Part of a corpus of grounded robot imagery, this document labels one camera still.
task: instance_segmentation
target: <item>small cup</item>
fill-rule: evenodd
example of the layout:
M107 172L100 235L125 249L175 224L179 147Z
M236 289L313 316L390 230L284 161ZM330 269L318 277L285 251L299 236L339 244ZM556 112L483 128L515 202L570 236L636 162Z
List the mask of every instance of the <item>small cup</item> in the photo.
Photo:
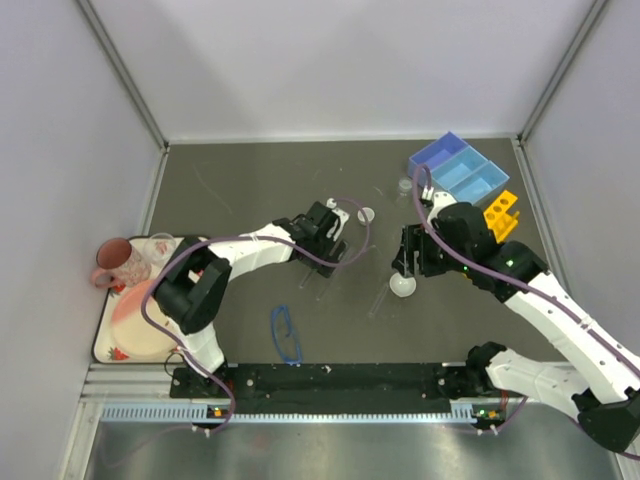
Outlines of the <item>small cup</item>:
M362 210L364 210L364 214L367 216L367 220L369 221L369 223L373 222L373 219L376 216L376 212L373 211L373 209L369 208L369 207L364 207ZM360 222L360 225L366 225L367 222L364 221L364 216L362 215L362 212L360 210L358 210L358 221Z
M403 177L398 182L398 195L403 195L408 197L411 194L413 184L411 183L411 179L407 177Z
M112 238L98 249L96 268L91 274L91 284L97 288L119 285L133 287L151 276L151 263L126 238ZM103 275L110 275L109 282L98 283Z
M173 255L177 244L171 234L156 233L145 242L142 253L156 267L163 268Z

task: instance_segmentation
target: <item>white wall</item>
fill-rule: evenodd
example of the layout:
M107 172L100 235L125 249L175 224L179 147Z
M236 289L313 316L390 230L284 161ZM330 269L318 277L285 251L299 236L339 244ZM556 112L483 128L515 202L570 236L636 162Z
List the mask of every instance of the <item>white wall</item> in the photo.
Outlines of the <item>white wall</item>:
M70 0L0 8L0 478L53 478L104 292L95 251L133 234L158 149Z
M93 0L171 140L518 132L592 0Z
M530 142L575 296L640 354L640 2L616 0Z

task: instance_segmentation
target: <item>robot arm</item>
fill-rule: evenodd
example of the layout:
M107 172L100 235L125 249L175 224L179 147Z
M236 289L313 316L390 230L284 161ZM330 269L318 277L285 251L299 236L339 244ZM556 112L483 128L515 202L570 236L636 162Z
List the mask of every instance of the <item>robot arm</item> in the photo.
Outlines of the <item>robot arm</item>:
M277 237L336 263L347 247L339 237L349 214L331 200L327 205L316 202L306 215L298 215L294 220L274 220L260 230L241 235L253 241L229 240L196 250L167 274L153 296L185 348L199 363L191 365L196 372L204 376L201 368L214 372L224 363L213 319L231 280L267 265L296 259L325 277L331 275L332 268L317 264L292 246L259 239ZM196 237L185 238L173 258L198 242Z
M518 392L576 420L605 448L624 451L640 431L640 358L581 309L526 245L497 243L480 208L458 203L445 192L426 192L423 203L431 209L427 220L434 231L456 252L546 293L581 320L577 323L538 295L469 269L443 251L421 225L404 227L393 268L404 276L463 273L536 327L574 367L550 366L488 343L470 352L462 372L442 370L441 391L450 398L491 389ZM618 360L621 357L627 364Z

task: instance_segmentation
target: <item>tray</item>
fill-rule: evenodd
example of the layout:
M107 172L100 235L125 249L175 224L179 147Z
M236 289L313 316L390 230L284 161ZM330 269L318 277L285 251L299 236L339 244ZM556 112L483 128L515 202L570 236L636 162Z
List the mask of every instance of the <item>tray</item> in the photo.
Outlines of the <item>tray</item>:
M148 237L132 237L129 239L131 244L138 250L142 251L144 243ZM175 237L176 241L181 242L184 237ZM151 270L151 277L156 278L160 273L160 268L153 265ZM133 364L149 364L149 363L164 363L169 357L171 350L163 353L162 355L145 358L144 360L130 358L126 353L120 350L113 339L111 334L111 315L116 305L120 301L120 298L129 291L127 287L122 288L110 288L107 292L104 305L102 307L102 313L100 314L100 322L98 323L98 330L93 342L92 354L93 358L99 363L133 363ZM179 355L174 355L169 359L168 363L181 363L182 359Z

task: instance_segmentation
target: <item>white cup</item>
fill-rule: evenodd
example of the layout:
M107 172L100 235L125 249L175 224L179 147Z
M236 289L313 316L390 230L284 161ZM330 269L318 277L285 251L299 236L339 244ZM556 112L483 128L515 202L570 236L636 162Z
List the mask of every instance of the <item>white cup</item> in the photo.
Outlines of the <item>white cup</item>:
M373 211L373 209L369 208L369 207L364 207L362 210L364 210L365 215L367 216L367 220L369 221L369 223L373 222L373 219L376 216L376 212ZM360 210L358 210L358 221L360 222L360 225L366 225L366 222L364 220L364 215L362 215L362 212Z

